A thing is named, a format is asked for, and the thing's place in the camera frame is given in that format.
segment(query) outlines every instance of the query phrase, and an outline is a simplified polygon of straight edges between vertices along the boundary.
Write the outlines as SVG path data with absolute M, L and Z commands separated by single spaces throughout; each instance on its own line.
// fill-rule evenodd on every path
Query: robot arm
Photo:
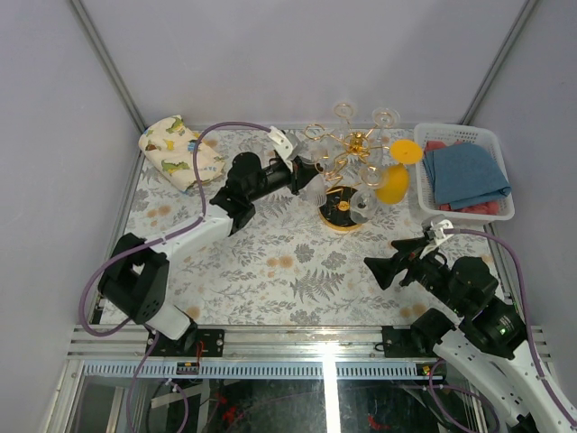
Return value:
M 241 230 L 255 214 L 253 202 L 273 191 L 289 187 L 298 194 L 319 172 L 315 164 L 298 156 L 300 142 L 293 134 L 271 128 L 276 157 L 262 168 L 251 152 L 238 154 L 227 173 L 225 185 L 210 200 L 204 219 L 194 229 L 166 242 L 124 257 L 103 274 L 100 293 L 134 323 L 158 330 L 173 340 L 177 353 L 188 354 L 197 340 L 197 324 L 165 300 L 169 281 L 169 261 L 193 255 Z M 172 228 L 177 233 L 190 226 L 191 218 Z M 120 238 L 113 256 L 145 243 L 132 233 Z
M 364 260 L 383 290 L 406 270 L 401 286 L 419 282 L 462 319 L 457 329 L 443 312 L 429 309 L 411 326 L 414 345 L 454 366 L 491 401 L 513 431 L 572 431 L 558 404 L 573 419 L 577 410 L 546 368 L 546 377 L 538 377 L 526 325 L 514 306 L 495 296 L 498 282 L 487 265 L 480 258 L 461 257 L 453 268 L 447 266 L 438 251 L 438 245 L 450 236 L 444 233 L 447 228 L 452 228 L 451 223 L 442 221 L 428 227 L 421 238 L 394 241 L 398 252 L 393 257 Z M 553 387 L 558 404 L 547 392 L 544 379 Z

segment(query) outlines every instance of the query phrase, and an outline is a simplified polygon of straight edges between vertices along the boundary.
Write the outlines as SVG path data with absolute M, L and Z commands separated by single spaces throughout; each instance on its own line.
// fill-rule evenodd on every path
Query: table surface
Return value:
M 293 131 L 311 143 L 300 131 Z M 412 138 L 412 130 L 390 130 L 392 141 Z M 226 158 L 224 170 L 239 152 L 252 151 L 263 161 L 272 155 L 262 132 L 216 131 L 207 143 Z M 392 163 L 386 154 L 385 163 Z M 344 184 L 357 183 L 352 161 Z M 422 235 L 426 218 L 411 188 L 405 199 L 380 209 L 362 227 L 347 233 L 326 226 L 317 209 L 279 190 L 255 203 L 256 216 L 242 231 L 209 245 L 182 263 L 170 263 L 167 300 L 203 325 L 408 325 L 431 307 L 448 311 L 418 284 L 381 290 L 362 260 L 390 257 L 390 242 Z M 209 198 L 224 185 L 225 176 L 205 187 Z M 159 237 L 200 211 L 197 189 L 179 192 L 145 161 L 131 205 L 126 232 L 148 239 Z M 454 236 L 441 251 L 450 264 L 464 255 L 481 257 L 498 276 L 487 241 Z M 100 323 L 120 323 L 125 315 L 107 302 Z

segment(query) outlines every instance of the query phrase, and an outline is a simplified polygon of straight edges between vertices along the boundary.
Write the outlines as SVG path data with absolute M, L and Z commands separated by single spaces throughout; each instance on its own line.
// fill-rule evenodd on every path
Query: white wall panel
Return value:
M 499 136 L 515 217 L 498 230 L 517 250 L 531 318 L 577 403 L 577 5 L 542 0 L 487 95 L 475 126 Z
M 0 14 L 0 431 L 38 431 L 138 132 L 64 0 Z
M 147 123 L 459 122 L 524 0 L 84 0 Z

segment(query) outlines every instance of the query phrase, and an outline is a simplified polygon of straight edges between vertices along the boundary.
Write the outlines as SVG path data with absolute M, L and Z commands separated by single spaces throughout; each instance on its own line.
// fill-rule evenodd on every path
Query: wire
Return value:
M 133 379 L 131 380 L 130 386 L 128 387 L 128 395 L 126 397 L 126 420 L 128 422 L 128 426 L 130 427 L 130 430 L 132 431 L 132 433 L 136 433 L 136 430 L 134 429 L 134 425 L 133 425 L 132 415 L 130 414 L 130 405 L 132 404 L 134 385 L 136 384 L 136 378 L 138 376 L 138 373 L 140 372 L 140 370 L 144 366 L 144 363 L 146 362 L 147 358 L 151 355 L 152 351 L 154 350 L 154 347 L 156 347 L 156 345 L 158 344 L 159 338 L 160 338 L 160 333 L 156 332 L 156 334 L 154 336 L 154 340 L 152 340 L 151 346 L 148 348 L 148 350 L 146 351 L 146 353 L 142 357 L 142 360 L 140 361 L 140 363 L 136 367 L 136 370 L 134 370 Z
M 577 429 L 577 421 L 572 417 L 571 413 L 569 413 L 569 411 L 561 403 L 561 401 L 559 400 L 559 398 L 555 394 L 555 391 L 551 387 L 551 384 L 545 378 L 546 377 L 545 376 L 545 370 L 543 369 L 543 366 L 541 365 L 541 359 L 539 358 L 539 355 L 536 351 L 535 339 L 533 338 L 533 331 L 531 329 L 531 324 L 529 323 L 529 306 L 527 303 L 527 291 L 525 289 L 525 279 L 523 277 L 523 272 L 521 271 L 521 262 L 519 260 L 519 257 L 515 253 L 515 250 L 513 250 L 513 247 L 510 244 L 508 244 L 504 239 L 501 239 L 500 237 L 496 237 L 496 236 L 491 235 L 489 233 L 480 232 L 478 230 L 470 230 L 470 229 L 465 229 L 465 228 L 453 228 L 453 229 L 444 230 L 444 232 L 447 233 L 448 235 L 464 234 L 464 235 L 477 235 L 477 236 L 485 237 L 487 239 L 490 239 L 491 241 L 496 242 L 497 244 L 500 244 L 503 248 L 505 248 L 508 251 L 509 255 L 511 256 L 511 259 L 513 259 L 513 263 L 515 264 L 515 270 L 517 271 L 517 279 L 519 282 L 519 293 L 521 296 L 521 308 L 523 309 L 523 313 L 525 315 L 525 327 L 527 329 L 527 340 L 529 343 L 529 352 L 531 353 L 531 358 L 533 358 L 533 364 L 534 364 L 537 372 L 539 373 L 539 378 L 541 379 L 543 386 L 547 390 L 547 393 L 549 394 L 549 397 L 551 397 L 551 400 L 553 401 L 555 406 L 557 406 L 557 408 L 567 418 L 567 421 L 569 421 L 569 423 L 571 424 L 572 429 Z
M 156 398 L 156 396 L 160 391 L 160 388 L 162 388 L 165 384 L 166 384 L 165 382 L 159 383 L 159 386 L 152 393 L 151 400 Z M 152 405 L 149 404 L 148 409 L 146 410 L 146 415 L 144 416 L 144 428 L 146 428 L 146 433 L 151 433 L 151 412 L 152 412 Z
M 200 358 L 202 358 L 202 353 L 205 351 L 205 342 L 200 340 L 197 345 L 197 368 L 198 373 L 200 373 Z
M 197 142 L 195 143 L 194 151 L 192 152 L 192 168 L 193 168 L 193 171 L 195 173 L 195 179 L 196 179 L 197 185 L 198 185 L 198 195 L 200 196 L 201 214 L 202 215 L 199 216 L 198 219 L 195 222 L 193 222 L 192 224 L 190 224 L 186 227 L 183 227 L 179 230 L 176 230 L 176 231 L 170 233 L 169 235 L 166 235 L 163 238 L 158 238 L 158 239 L 146 242 L 142 245 L 135 246 L 134 248 L 123 251 L 123 252 L 115 255 L 114 257 L 111 257 L 106 262 L 104 262 L 90 276 L 87 284 L 84 286 L 84 289 L 82 290 L 82 294 L 80 296 L 80 302 L 78 303 L 78 319 L 80 320 L 80 324 L 82 325 L 84 330 L 86 332 L 88 332 L 91 336 L 111 336 L 112 334 L 114 334 L 114 333 L 118 332 L 120 329 L 122 329 L 124 327 L 124 325 L 126 325 L 130 321 L 130 318 L 126 318 L 118 326 L 116 326 L 112 329 L 109 329 L 107 331 L 104 331 L 104 332 L 96 331 L 95 329 L 93 329 L 90 326 L 90 324 L 88 323 L 88 320 L 87 320 L 85 308 L 86 308 L 86 304 L 87 304 L 88 295 L 90 294 L 90 291 L 92 290 L 92 287 L 94 286 L 94 283 L 96 282 L 98 277 L 100 275 L 102 275 L 102 273 L 104 273 L 104 271 L 106 269 L 108 269 L 108 267 L 112 266 L 113 264 L 115 264 L 119 260 L 122 260 L 124 257 L 128 257 L 131 254 L 138 253 L 138 252 L 140 252 L 146 248 L 150 248 L 150 247 L 156 246 L 158 244 L 165 243 L 166 241 L 168 241 L 170 239 L 173 239 L 177 236 L 183 235 L 186 232 L 189 232 L 190 230 L 193 230 L 194 228 L 198 227 L 200 225 L 200 223 L 202 223 L 202 221 L 204 220 L 204 218 L 206 216 L 207 206 L 206 206 L 205 191 L 204 191 L 204 188 L 202 186 L 202 180 L 200 179 L 200 173 L 198 172 L 198 163 L 197 163 L 198 147 L 200 146 L 200 144 L 202 143 L 202 140 L 205 138 L 205 136 L 208 133 L 210 133 L 211 131 L 214 131 L 215 129 L 224 128 L 226 126 L 246 126 L 246 127 L 250 127 L 250 128 L 254 128 L 254 129 L 260 129 L 261 131 L 264 131 L 266 133 L 270 132 L 270 128 L 267 128 L 266 126 L 262 126 L 260 124 L 252 124 L 249 122 L 222 122 L 220 124 L 213 124 L 212 126 L 207 127 L 207 129 L 205 129 L 198 136 Z M 127 398 L 127 402 L 126 402 L 126 414 L 127 414 L 127 418 L 128 418 L 128 425 L 130 426 L 130 429 L 133 433 L 136 433 L 136 430 L 134 429 L 134 426 L 133 426 L 132 420 L 131 420 L 130 403 L 131 403 L 131 399 L 132 399 L 132 395 L 133 395 L 134 385 L 136 384 L 136 378 L 138 376 L 139 371 L 142 369 L 142 366 L 144 365 L 146 359 L 150 356 L 152 350 L 157 345 L 158 341 L 159 341 L 159 333 L 156 332 L 156 336 L 154 337 L 154 341 L 152 342 L 152 344 L 149 347 L 146 354 L 144 354 L 144 357 L 142 358 L 141 362 L 136 367 L 136 371 L 134 372 L 133 379 L 132 379 L 130 387 L 128 389 L 128 398 Z M 175 383 L 173 383 L 173 385 L 182 394 L 184 404 L 185 404 L 184 420 L 182 421 L 182 425 L 180 426 L 180 428 L 177 432 L 177 433 L 180 433 L 180 432 L 182 432 L 182 430 L 184 429 L 184 427 L 186 426 L 187 421 L 188 421 L 188 400 L 187 400 L 186 394 L 182 391 L 182 389 Z
M 485 406 L 489 409 L 491 416 L 495 420 L 495 428 L 491 431 L 491 433 L 499 433 L 499 430 L 500 430 L 499 416 L 497 415 L 497 412 L 495 411 L 495 408 L 493 407 L 493 405 L 490 403 L 489 400 L 487 400 L 486 397 L 484 397 L 480 394 L 475 394 L 474 392 L 471 392 L 469 390 L 465 390 L 464 388 L 461 388 L 459 386 L 452 386 L 452 385 L 436 385 L 435 386 L 435 385 L 433 385 L 433 376 L 435 375 L 435 370 L 441 364 L 444 364 L 444 359 L 439 359 L 435 363 L 435 365 L 433 365 L 433 368 L 431 368 L 431 371 L 429 373 L 429 386 L 428 386 L 428 388 L 429 388 L 429 392 L 431 393 L 431 397 L 433 397 L 435 404 L 437 405 L 437 407 L 439 408 L 441 413 L 443 413 L 444 417 L 447 418 L 449 421 L 451 421 L 456 427 L 460 428 L 462 431 L 464 431 L 466 433 L 477 433 L 475 430 L 471 430 L 470 428 L 465 427 L 463 424 L 461 424 L 459 421 L 457 421 L 455 418 L 453 418 L 451 416 L 451 414 L 449 414 L 449 412 L 444 408 L 443 403 L 441 402 L 439 397 L 436 395 L 436 392 L 435 392 L 436 388 L 439 388 L 439 389 L 443 388 L 446 390 L 461 392 L 463 394 L 466 394 L 466 395 L 473 397 L 474 399 L 477 399 L 481 403 L 485 403 Z
M 130 319 L 127 318 L 120 325 L 118 325 L 118 326 L 116 326 L 113 329 L 110 329 L 108 331 L 104 331 L 104 332 L 96 331 L 95 329 L 93 329 L 90 326 L 90 324 L 88 323 L 87 317 L 86 317 L 85 308 L 86 308 L 86 303 L 87 303 L 87 299 L 88 299 L 88 294 L 92 290 L 92 287 L 94 286 L 94 283 L 96 282 L 98 277 L 108 267 L 112 266 L 114 263 L 118 262 L 119 260 L 122 260 L 124 257 L 128 257 L 131 254 L 138 253 L 139 251 L 142 251 L 146 248 L 150 248 L 150 247 L 156 246 L 158 244 L 162 244 L 162 243 L 168 241 L 169 239 L 173 239 L 177 236 L 183 235 L 186 232 L 189 232 L 190 230 L 199 226 L 200 223 L 202 223 L 202 221 L 204 220 L 204 218 L 206 216 L 206 196 L 205 196 L 204 188 L 202 186 L 202 181 L 200 180 L 200 173 L 198 172 L 198 163 L 197 163 L 198 147 L 202 143 L 203 138 L 205 138 L 205 136 L 208 133 L 210 133 L 211 131 L 214 131 L 215 129 L 224 128 L 226 126 L 246 126 L 246 127 L 253 128 L 253 129 L 259 129 L 259 130 L 264 131 L 266 133 L 270 132 L 270 128 L 267 128 L 266 126 L 262 126 L 260 124 L 252 124 L 249 122 L 222 122 L 220 124 L 213 124 L 212 126 L 207 127 L 207 129 L 205 129 L 198 136 L 194 151 L 192 152 L 192 168 L 193 168 L 193 171 L 195 173 L 195 179 L 197 180 L 198 195 L 200 196 L 200 203 L 201 203 L 201 207 L 202 207 L 201 214 L 202 215 L 199 216 L 198 219 L 194 223 L 190 224 L 189 226 L 183 227 L 180 230 L 176 230 L 175 232 L 170 233 L 169 235 L 166 235 L 164 238 L 154 239 L 154 240 L 146 242 L 142 245 L 135 246 L 134 248 L 131 248 L 130 250 L 123 251 L 123 252 L 115 255 L 114 257 L 111 257 L 106 262 L 104 262 L 102 264 L 102 266 L 100 266 L 92 274 L 92 276 L 88 279 L 86 286 L 82 290 L 82 295 L 80 296 L 80 302 L 78 303 L 78 318 L 80 320 L 80 324 L 82 325 L 84 330 L 87 331 L 91 336 L 111 336 L 115 332 L 118 332 L 120 329 L 122 329 L 124 327 L 124 325 L 126 325 L 130 321 Z
M 385 386 L 383 383 L 379 383 L 378 385 L 367 385 L 367 386 L 351 386 L 349 388 L 343 388 L 342 392 L 348 392 L 348 391 L 358 391 L 358 390 L 368 390 L 370 388 L 379 388 L 381 386 Z M 417 386 L 417 385 L 413 385 L 416 388 L 418 388 L 419 390 L 422 390 L 423 387 L 422 386 Z M 395 385 L 396 388 L 403 388 L 403 386 L 400 385 Z M 319 391 L 309 391 L 309 392 L 300 392 L 300 393 L 296 393 L 296 394 L 290 394 L 290 395 L 285 395 L 282 397 L 277 397 L 274 399 L 267 399 L 265 401 L 262 401 L 260 403 L 255 404 L 254 406 L 251 406 L 250 408 L 246 409 L 243 411 L 243 413 L 241 413 L 238 417 L 236 417 L 236 419 L 234 419 L 234 421 L 231 423 L 230 426 L 228 426 L 228 429 L 226 430 L 225 433 L 230 433 L 231 431 L 233 431 L 233 427 L 236 425 L 236 423 L 238 421 L 240 421 L 241 419 L 245 418 L 245 415 L 255 409 L 258 409 L 262 406 L 266 406 L 267 404 L 271 404 L 271 403 L 277 403 L 279 401 L 284 401 L 284 400 L 290 400 L 290 399 L 294 399 L 296 397 L 302 397 L 304 395 L 313 395 L 313 394 L 318 394 L 320 392 L 323 392 L 323 390 L 319 390 Z
M 202 432 L 204 433 L 206 431 L 206 429 L 208 428 L 208 426 L 210 425 L 211 421 L 213 420 L 213 418 L 216 415 L 216 410 L 218 410 L 218 407 L 220 406 L 220 400 L 216 401 L 216 406 L 213 409 L 212 413 L 210 414 L 210 417 L 208 417 L 208 419 L 206 420 L 206 424 L 205 426 L 202 428 Z
M 406 385 L 406 386 L 400 385 L 399 388 L 401 388 L 403 390 L 419 390 L 422 392 L 428 392 L 428 386 L 425 386 L 425 385 L 420 385 L 420 386 L 419 385 Z M 435 385 L 435 389 L 438 389 L 438 388 L 441 388 L 441 385 Z M 408 393 L 408 395 L 415 397 L 411 392 L 407 391 L 407 393 Z M 439 424 L 441 424 L 445 429 L 451 431 L 454 428 L 454 424 L 451 424 L 449 421 L 447 421 L 446 419 L 443 419 L 442 417 L 438 416 L 436 414 L 436 412 L 434 412 L 435 409 L 432 406 L 433 405 L 436 406 L 436 404 L 432 405 L 427 399 L 424 399 L 424 398 L 417 399 L 417 401 L 419 403 L 421 403 L 421 405 L 425 409 L 432 412 L 433 415 L 436 417 L 437 422 Z

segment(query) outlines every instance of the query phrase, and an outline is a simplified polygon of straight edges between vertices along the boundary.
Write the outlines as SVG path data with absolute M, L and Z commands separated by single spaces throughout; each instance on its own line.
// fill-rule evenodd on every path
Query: blue towel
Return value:
M 498 200 L 511 192 L 499 165 L 473 143 L 427 152 L 424 164 L 438 205 L 448 203 L 457 210 Z

